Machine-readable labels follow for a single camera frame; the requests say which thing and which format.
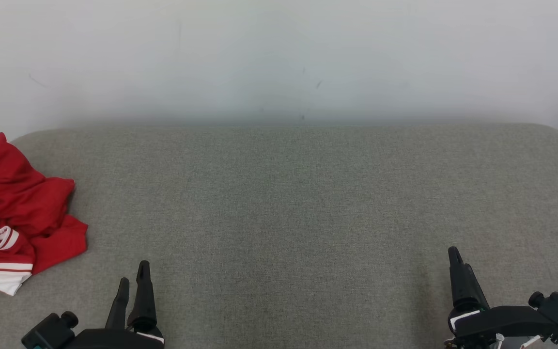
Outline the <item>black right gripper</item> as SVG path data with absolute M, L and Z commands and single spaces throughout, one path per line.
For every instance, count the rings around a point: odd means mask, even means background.
M 452 338 L 447 349 L 501 349 L 509 337 L 529 337 L 529 342 L 552 335 L 552 321 L 529 306 L 504 305 L 490 308 L 470 264 L 463 261 L 457 247 L 448 248 L 451 296 L 454 309 L 448 325 Z

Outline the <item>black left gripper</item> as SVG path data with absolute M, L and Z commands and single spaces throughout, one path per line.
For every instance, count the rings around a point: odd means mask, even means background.
M 149 261 L 141 261 L 137 272 L 137 293 L 127 325 L 126 308 L 130 295 L 130 281 L 122 277 L 111 304 L 106 329 L 85 329 L 78 333 L 64 349 L 165 349 L 164 340 L 135 332 L 148 333 L 157 325 L 155 297 Z

